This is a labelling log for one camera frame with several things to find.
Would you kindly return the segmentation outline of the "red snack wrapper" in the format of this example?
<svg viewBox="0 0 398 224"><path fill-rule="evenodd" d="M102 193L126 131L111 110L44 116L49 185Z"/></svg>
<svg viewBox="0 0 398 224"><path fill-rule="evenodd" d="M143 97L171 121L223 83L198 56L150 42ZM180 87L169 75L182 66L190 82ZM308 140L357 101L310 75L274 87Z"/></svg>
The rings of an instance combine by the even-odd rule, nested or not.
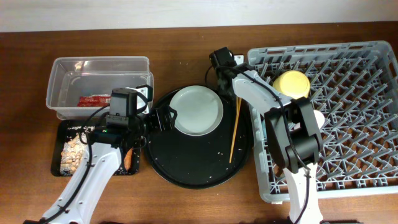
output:
<svg viewBox="0 0 398 224"><path fill-rule="evenodd" d="M77 107L102 107L110 104L110 95L81 96Z"/></svg>

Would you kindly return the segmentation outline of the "blue cup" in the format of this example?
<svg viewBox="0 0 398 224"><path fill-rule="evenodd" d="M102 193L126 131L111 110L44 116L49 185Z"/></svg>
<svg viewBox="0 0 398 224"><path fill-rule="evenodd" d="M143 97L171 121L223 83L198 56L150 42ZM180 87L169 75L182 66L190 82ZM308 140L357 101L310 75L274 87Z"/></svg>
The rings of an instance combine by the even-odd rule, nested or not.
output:
<svg viewBox="0 0 398 224"><path fill-rule="evenodd" d="M267 139L267 131L266 131L265 120L262 120L261 125L262 125L262 132L263 132L264 139Z"/></svg>

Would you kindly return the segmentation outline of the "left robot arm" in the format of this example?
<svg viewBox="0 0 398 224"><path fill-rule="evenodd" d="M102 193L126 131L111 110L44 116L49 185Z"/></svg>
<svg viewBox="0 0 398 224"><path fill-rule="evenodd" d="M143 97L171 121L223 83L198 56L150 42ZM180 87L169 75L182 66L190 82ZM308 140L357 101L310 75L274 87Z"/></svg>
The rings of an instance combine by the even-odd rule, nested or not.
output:
<svg viewBox="0 0 398 224"><path fill-rule="evenodd" d="M97 203L128 150L146 147L146 135L174 128L177 112L169 105L150 110L153 89L115 88L109 109L86 133L86 149L77 170L39 223L89 223Z"/></svg>

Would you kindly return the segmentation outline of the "grey dishwasher rack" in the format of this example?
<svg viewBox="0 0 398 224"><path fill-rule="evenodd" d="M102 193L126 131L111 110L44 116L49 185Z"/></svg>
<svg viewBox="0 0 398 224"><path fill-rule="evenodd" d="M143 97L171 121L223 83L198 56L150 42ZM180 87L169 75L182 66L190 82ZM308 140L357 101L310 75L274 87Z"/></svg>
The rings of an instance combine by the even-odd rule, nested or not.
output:
<svg viewBox="0 0 398 224"><path fill-rule="evenodd" d="M397 58L388 42L263 47L247 56L267 83L289 70L310 80L310 101L325 116L320 198L397 192Z"/></svg>

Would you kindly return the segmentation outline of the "grey plate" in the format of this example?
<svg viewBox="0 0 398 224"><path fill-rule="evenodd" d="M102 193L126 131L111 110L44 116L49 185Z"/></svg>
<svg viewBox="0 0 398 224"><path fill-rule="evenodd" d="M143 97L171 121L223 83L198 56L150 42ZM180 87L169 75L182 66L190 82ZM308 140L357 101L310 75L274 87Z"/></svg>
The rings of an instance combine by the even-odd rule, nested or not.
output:
<svg viewBox="0 0 398 224"><path fill-rule="evenodd" d="M177 112L175 128L189 136L211 133L223 118L221 98L213 90L200 85L182 88L169 105Z"/></svg>

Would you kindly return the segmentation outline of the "black rectangular tray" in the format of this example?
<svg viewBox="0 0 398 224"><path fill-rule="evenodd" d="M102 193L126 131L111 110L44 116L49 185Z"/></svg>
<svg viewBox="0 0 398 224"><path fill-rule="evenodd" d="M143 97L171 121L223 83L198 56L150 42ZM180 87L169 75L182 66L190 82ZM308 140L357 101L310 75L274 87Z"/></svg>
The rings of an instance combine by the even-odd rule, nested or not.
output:
<svg viewBox="0 0 398 224"><path fill-rule="evenodd" d="M61 171L62 152L65 143L76 137L76 134L83 123L84 123L83 120L68 119L62 121L58 125L57 137L55 140L55 147L53 150L53 158L50 168L50 172L53 176L55 177L72 176L67 171ZM114 175L134 175L138 173L140 169L140 158L141 158L141 149L133 149L129 169L126 170L124 163L122 163L120 168L114 173Z"/></svg>

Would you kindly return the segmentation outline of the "orange carrot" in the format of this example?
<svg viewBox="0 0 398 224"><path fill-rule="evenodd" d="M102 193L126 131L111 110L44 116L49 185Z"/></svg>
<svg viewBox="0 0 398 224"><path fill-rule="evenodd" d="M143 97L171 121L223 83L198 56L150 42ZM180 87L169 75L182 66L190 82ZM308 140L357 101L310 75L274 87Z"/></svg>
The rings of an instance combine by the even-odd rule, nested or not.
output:
<svg viewBox="0 0 398 224"><path fill-rule="evenodd" d="M129 171L131 168L132 153L133 153L133 148L130 148L130 150L128 150L128 152L125 155L124 168L126 171Z"/></svg>

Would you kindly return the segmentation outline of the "round black serving tray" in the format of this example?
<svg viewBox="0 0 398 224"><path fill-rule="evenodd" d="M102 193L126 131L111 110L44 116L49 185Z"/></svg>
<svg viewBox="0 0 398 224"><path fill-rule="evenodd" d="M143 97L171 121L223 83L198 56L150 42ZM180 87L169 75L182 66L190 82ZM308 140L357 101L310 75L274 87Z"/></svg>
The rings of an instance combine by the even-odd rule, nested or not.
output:
<svg viewBox="0 0 398 224"><path fill-rule="evenodd" d="M154 108L169 105L179 90L165 95ZM229 163L236 108L231 100L219 97L223 118L211 133L189 136L174 126L170 131L149 134L146 158L165 180L188 189L205 189L226 182L245 165L253 147L249 111L246 105L241 106L233 160Z"/></svg>

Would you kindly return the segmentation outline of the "clear plastic bin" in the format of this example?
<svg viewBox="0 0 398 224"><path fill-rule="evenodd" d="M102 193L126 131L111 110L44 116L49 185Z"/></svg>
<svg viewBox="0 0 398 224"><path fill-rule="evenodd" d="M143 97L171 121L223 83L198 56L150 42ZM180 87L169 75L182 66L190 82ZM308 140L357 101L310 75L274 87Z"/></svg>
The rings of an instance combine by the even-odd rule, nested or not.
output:
<svg viewBox="0 0 398 224"><path fill-rule="evenodd" d="M62 57L50 72L46 106L59 119L82 119L97 107L79 107L82 96L110 95L115 88L154 86L145 56Z"/></svg>

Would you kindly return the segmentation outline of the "pink cup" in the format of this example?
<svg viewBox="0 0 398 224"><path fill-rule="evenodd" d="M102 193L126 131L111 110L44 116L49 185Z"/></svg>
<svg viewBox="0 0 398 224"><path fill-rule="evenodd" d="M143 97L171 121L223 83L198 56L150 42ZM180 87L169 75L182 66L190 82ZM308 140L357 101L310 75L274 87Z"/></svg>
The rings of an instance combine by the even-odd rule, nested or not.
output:
<svg viewBox="0 0 398 224"><path fill-rule="evenodd" d="M314 110L313 112L317 121L318 128L321 129L322 126L325 124L325 117L321 111Z"/></svg>

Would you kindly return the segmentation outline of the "wooden chopstick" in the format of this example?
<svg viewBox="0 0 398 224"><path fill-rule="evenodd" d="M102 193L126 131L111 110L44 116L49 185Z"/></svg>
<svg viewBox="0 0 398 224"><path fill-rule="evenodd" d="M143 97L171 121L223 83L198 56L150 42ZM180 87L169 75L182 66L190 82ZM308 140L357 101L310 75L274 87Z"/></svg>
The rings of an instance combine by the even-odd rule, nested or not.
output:
<svg viewBox="0 0 398 224"><path fill-rule="evenodd" d="M232 137L232 141L231 141L229 163L232 163L232 160L233 160L233 151L234 151L234 144L235 144L235 140L236 140L236 133L237 133L238 123L239 123L240 108L241 108L241 98L237 97L236 98L236 118L235 118L234 129L233 129L233 137Z"/></svg>

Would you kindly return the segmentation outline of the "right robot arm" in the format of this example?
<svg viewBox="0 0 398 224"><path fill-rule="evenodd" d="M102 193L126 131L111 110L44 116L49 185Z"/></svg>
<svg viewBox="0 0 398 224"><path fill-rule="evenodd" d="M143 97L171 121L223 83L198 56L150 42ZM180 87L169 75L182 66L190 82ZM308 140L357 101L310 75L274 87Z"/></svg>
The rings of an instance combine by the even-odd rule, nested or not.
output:
<svg viewBox="0 0 398 224"><path fill-rule="evenodd" d="M323 147L309 99L294 99L278 92L247 63L238 64L223 47L209 55L221 94L247 101L264 117L271 158L284 172L292 223L320 224L316 174Z"/></svg>

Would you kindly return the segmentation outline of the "yellow bowl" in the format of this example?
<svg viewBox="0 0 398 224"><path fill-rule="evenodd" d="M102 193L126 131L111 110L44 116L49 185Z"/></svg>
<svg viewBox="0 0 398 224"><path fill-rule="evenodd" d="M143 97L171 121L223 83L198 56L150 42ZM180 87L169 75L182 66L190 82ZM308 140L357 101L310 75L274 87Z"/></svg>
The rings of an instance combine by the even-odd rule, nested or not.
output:
<svg viewBox="0 0 398 224"><path fill-rule="evenodd" d="M307 76L296 70L284 72L273 82L273 88L294 99L307 98L310 92L310 81Z"/></svg>

